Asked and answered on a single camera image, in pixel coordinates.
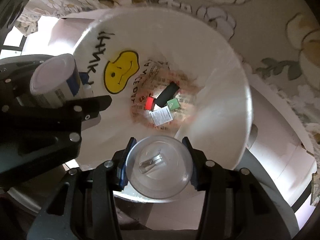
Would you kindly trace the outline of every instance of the clear plastic container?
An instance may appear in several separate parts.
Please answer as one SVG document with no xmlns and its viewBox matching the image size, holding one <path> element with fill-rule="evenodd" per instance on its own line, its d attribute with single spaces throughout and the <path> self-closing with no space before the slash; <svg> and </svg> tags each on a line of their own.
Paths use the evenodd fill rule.
<svg viewBox="0 0 320 240">
<path fill-rule="evenodd" d="M 152 199 L 167 199 L 180 193 L 190 181 L 192 168 L 188 149 L 169 136 L 142 139 L 126 160 L 130 184 Z"/>
</svg>

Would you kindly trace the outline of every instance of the white can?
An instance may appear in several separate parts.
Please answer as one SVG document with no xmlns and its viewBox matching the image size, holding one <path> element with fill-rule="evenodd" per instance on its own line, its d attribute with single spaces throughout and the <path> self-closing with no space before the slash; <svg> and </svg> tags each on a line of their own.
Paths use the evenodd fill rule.
<svg viewBox="0 0 320 240">
<path fill-rule="evenodd" d="M 39 65 L 30 80 L 30 93 L 40 107 L 58 108 L 68 100 L 84 97 L 74 57 L 62 54 Z"/>
</svg>

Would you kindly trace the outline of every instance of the floral tablecloth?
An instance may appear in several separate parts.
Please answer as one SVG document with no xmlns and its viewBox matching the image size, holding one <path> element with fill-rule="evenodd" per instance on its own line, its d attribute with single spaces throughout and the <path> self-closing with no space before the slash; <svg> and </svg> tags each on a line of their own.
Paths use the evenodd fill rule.
<svg viewBox="0 0 320 240">
<path fill-rule="evenodd" d="M 15 26 L 37 31 L 41 15 L 64 17 L 97 8 L 158 4 L 220 32 L 300 118 L 314 147 L 312 203 L 320 195 L 320 26 L 304 0 L 30 0 Z"/>
</svg>

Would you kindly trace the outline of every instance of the metal screw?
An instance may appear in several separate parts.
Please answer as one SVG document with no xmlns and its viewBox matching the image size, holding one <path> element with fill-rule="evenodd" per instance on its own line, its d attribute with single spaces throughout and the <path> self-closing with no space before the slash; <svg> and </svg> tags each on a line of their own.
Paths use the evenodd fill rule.
<svg viewBox="0 0 320 240">
<path fill-rule="evenodd" d="M 106 161 L 103 166 L 105 166 L 106 168 L 111 168 L 113 166 L 113 161 Z"/>
<path fill-rule="evenodd" d="M 2 106 L 2 108 L 1 108 L 1 110 L 2 110 L 2 112 L 8 112 L 8 110 L 9 110 L 9 106 L 8 105 L 4 105 L 4 106 Z"/>
<path fill-rule="evenodd" d="M 72 169 L 69 170 L 69 174 L 70 174 L 70 175 L 75 175 L 77 172 L 78 172 L 78 171 L 77 171 L 76 168 L 72 168 Z"/>
<path fill-rule="evenodd" d="M 241 173 L 242 173 L 243 175 L 249 175 L 249 174 L 250 174 L 250 171 L 249 171 L 247 168 L 243 168 L 243 169 L 241 169 Z"/>
<path fill-rule="evenodd" d="M 82 107 L 81 106 L 74 106 L 73 110 L 75 110 L 76 112 L 81 112 L 82 111 Z"/>
<path fill-rule="evenodd" d="M 72 132 L 69 134 L 69 138 L 70 138 L 70 141 L 72 142 L 78 142 L 80 141 L 80 135 L 76 132 Z"/>
<path fill-rule="evenodd" d="M 213 167 L 215 164 L 216 164 L 216 163 L 215 163 L 214 161 L 212 161 L 212 160 L 207 160 L 207 161 L 205 162 L 205 165 L 206 165 L 207 167 Z"/>
</svg>

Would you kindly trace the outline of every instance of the smiley face sticker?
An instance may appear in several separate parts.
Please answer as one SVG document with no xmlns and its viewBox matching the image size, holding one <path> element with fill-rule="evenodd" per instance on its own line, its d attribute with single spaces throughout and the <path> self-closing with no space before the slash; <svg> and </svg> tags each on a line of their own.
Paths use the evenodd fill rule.
<svg viewBox="0 0 320 240">
<path fill-rule="evenodd" d="M 111 94 L 120 93 L 139 69 L 138 54 L 132 50 L 122 51 L 114 62 L 108 61 L 103 73 L 104 86 Z"/>
</svg>

